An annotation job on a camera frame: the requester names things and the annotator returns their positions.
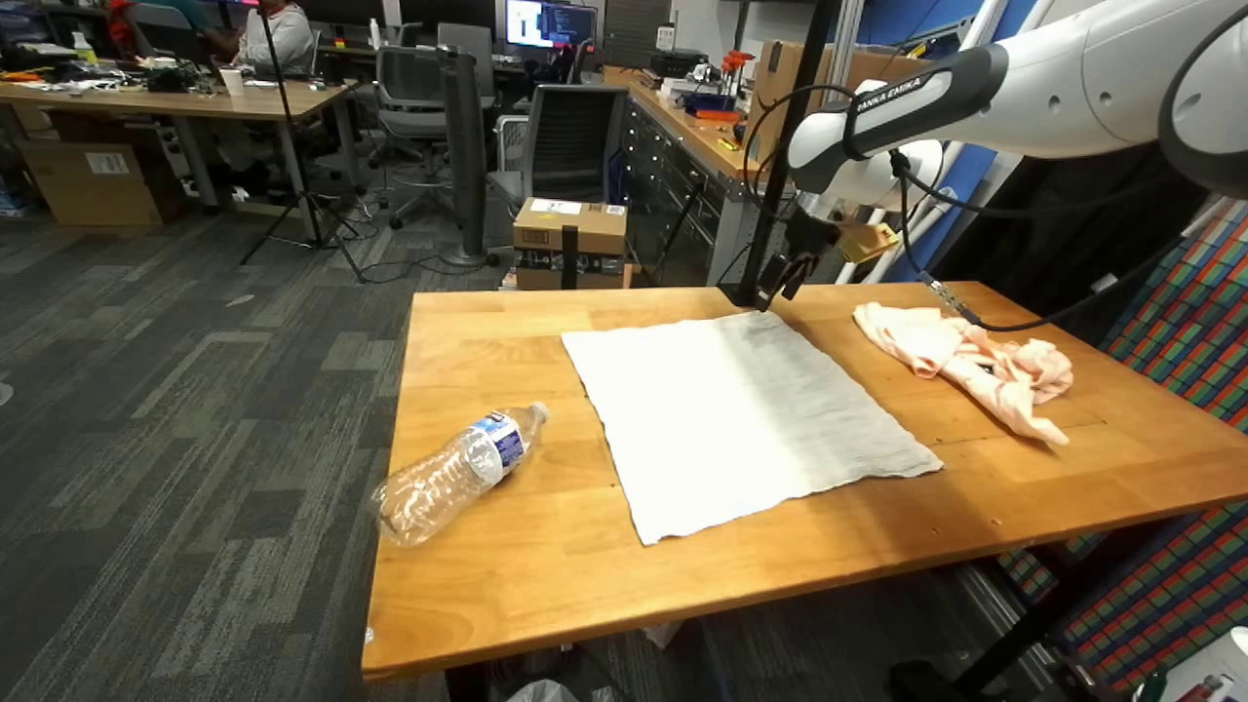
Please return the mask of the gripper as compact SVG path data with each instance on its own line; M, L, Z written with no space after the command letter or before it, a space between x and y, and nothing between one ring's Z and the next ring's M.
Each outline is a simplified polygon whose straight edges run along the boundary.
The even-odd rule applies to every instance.
M785 254L768 259L758 276L755 309L768 311L778 294L795 299L821 259L839 244L839 224L794 209L785 226Z

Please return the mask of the white towel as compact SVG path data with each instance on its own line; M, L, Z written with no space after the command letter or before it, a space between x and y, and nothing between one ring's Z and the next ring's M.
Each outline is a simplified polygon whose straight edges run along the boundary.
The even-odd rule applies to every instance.
M775 314L575 331L562 344L645 546L787 498L943 467Z

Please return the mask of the workbench with drawers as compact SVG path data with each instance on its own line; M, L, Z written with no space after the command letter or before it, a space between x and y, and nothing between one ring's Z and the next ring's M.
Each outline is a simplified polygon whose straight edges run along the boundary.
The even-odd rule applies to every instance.
M624 199L643 279L653 286L738 284L760 215L746 181L758 165L731 150L728 122L686 114L638 67L607 66L603 79L628 90Z

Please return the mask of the black pole stand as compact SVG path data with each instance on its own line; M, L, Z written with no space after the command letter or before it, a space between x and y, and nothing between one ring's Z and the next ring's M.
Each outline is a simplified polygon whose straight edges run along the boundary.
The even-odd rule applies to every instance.
M805 41L802 41L802 54L799 55L792 89L779 101L779 105L787 106L787 111L778 137L774 160L768 169L768 186L763 192L761 204L758 205L760 214L758 224L755 224L753 241L746 250L746 262L738 284L721 284L723 294L739 309L754 309L755 302L758 302L759 281L768 254L768 241L781 219L780 197L789 179L787 142L807 112L807 95L817 90L819 65L824 46L827 44L834 21L841 12L841 5L842 0L816 1L811 24L807 27Z

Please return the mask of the large cardboard box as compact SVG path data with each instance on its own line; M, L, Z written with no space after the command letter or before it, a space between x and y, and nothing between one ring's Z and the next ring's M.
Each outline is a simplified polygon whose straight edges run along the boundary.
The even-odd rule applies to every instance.
M763 45L755 62L753 102L746 120L744 139L753 137L750 156L758 162L770 157L778 145L786 111L791 102L775 107L768 117L763 109L773 105L792 87L797 87L797 70L805 45L792 41L770 41ZM877 52L857 47L850 59L847 79L842 87L851 92L897 82L917 75L929 64L927 59Z

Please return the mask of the pink cloth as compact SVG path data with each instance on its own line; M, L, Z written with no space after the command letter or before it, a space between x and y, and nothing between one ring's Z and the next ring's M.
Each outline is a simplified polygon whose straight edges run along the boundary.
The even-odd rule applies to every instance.
M852 317L874 346L921 378L948 378L1013 433L1053 446L1070 443L1051 418L1035 413L1035 406L1073 387L1073 361L1051 342L998 342L980 326L931 307L869 302Z

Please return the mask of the stack of cardboard boxes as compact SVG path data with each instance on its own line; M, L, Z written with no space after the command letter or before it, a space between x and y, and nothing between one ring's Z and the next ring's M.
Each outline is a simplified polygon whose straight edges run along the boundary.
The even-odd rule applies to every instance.
M513 224L517 289L630 289L628 214L622 205L527 197Z

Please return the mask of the black mesh office chair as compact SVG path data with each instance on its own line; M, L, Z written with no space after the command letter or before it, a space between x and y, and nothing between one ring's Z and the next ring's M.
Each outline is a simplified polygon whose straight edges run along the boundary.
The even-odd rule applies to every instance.
M618 165L629 92L605 82L535 86L515 170L485 174L487 204L517 216L529 197L622 205Z

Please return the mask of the black tower fan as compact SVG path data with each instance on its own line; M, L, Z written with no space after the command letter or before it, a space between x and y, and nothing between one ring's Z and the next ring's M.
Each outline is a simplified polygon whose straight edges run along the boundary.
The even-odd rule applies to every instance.
M459 46L441 45L443 106L448 129L451 195L459 244L442 254L442 262L467 269L495 269L498 254L485 249L485 124L475 57Z

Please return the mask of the monitor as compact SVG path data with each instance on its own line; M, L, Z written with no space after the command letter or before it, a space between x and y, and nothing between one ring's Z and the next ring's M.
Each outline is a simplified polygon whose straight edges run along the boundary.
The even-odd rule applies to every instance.
M597 9L557 0L504 0L505 42L562 49L597 42Z

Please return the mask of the clear plastic water bottle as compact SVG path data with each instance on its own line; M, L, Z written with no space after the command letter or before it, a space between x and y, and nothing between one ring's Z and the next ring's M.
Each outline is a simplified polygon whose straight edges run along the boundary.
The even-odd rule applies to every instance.
M544 403L492 410L388 476L369 498L379 536L406 547L427 542L525 462L549 418Z

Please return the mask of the grey office chair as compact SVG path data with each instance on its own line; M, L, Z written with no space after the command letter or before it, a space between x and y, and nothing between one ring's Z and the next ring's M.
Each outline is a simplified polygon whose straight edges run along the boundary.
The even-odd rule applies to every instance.
M377 117L387 136L386 146L411 145L416 147L421 164L432 167L431 181L423 182L423 187L448 186L451 190L449 129L443 106L438 46L383 46L378 50ZM463 45L451 46L459 46L469 52ZM488 67L489 62L470 54L475 59L477 84L480 89L480 70ZM482 95L480 102L484 126L485 97ZM451 209L454 211L453 194Z

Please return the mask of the black tripod stand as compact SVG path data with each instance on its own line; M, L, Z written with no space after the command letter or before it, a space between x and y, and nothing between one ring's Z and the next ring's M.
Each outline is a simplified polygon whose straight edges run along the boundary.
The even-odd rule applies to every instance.
M265 42L270 54L270 61L272 62L281 106L285 107L285 120L278 125L278 141L281 142L282 151L285 151L287 175L291 179L293 199L290 200L290 204L286 205L281 214L277 214L277 217L273 219L268 229L260 237L255 239L255 244L240 259L238 264L241 266L250 265L251 259L255 259L255 255L260 254L266 244L286 244L310 250L310 252L329 252L333 250L339 254L339 257L344 259L357 284L369 284L369 279L364 276L363 269L357 264L349 249L347 249L346 240L339 236L339 229L347 229L353 234L356 227L346 221L346 219L339 217L339 214L324 209L324 205L319 204L317 195L308 189L305 159L300 156L297 147L295 147L295 115L290 92L287 92L286 87L285 62L282 62L278 55L270 22L270 17L272 17L272 12L276 9L277 6L273 2L261 2L257 16L261 19L261 27L263 27ZM290 219L290 214L293 212L300 212L300 222L305 225L306 230L303 237L298 240L278 235L278 226L285 224L286 219Z

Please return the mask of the person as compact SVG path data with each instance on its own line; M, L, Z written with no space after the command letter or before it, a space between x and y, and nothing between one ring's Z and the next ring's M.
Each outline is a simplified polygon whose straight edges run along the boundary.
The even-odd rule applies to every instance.
M302 7L293 0L257 0L245 27L232 35L203 25L198 32L215 52L235 67L252 67L262 76L307 79L317 39Z

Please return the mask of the wooden desk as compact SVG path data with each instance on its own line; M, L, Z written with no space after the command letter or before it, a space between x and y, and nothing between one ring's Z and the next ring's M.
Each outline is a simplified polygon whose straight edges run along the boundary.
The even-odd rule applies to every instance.
M354 95L354 84L347 82L342 86L329 86L323 90L314 90L310 82L286 82L287 92L295 122L303 122L314 117L326 107L337 119L337 132L339 136L339 151L346 160L339 169L349 182L351 187L359 195L366 190L359 172L359 161L356 147L354 130L349 124L349 110L346 100ZM187 157L193 182L206 214L218 214L221 201L215 195L213 184L207 172L198 142L192 141L193 134L190 130L192 117L230 120L230 121L263 121L280 125L285 120L285 107L281 106L278 89L265 89L258 86L245 86L240 95L228 94L195 94L195 92L104 92L102 90L89 90L75 95L67 90L37 90L31 86L19 84L0 82L0 117L9 117L12 105L34 105L39 107L62 107L74 111L105 111L116 114L149 114L166 116L173 121L175 131L181 139L183 155Z

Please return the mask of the flat cardboard box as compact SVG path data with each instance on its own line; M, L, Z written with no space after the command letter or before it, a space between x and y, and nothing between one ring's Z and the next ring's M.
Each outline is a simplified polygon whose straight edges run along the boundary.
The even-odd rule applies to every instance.
M31 139L19 152L59 225L139 227L163 222L132 146Z

